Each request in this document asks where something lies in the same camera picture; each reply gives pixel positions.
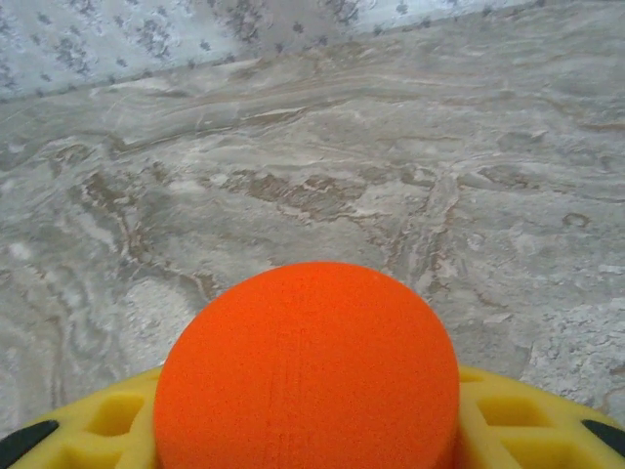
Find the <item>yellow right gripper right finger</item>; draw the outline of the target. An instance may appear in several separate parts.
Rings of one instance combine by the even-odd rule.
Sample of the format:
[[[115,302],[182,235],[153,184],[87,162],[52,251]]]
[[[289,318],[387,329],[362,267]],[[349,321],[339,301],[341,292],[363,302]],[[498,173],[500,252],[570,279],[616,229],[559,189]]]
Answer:
[[[480,368],[460,367],[454,466],[618,469],[624,428],[584,405]]]

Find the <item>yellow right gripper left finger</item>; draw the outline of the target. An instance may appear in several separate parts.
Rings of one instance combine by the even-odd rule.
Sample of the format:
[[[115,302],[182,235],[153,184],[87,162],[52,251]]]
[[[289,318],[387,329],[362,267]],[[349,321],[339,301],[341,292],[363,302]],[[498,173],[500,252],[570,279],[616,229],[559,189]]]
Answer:
[[[1,440],[3,468],[158,468],[154,368],[41,415]]]

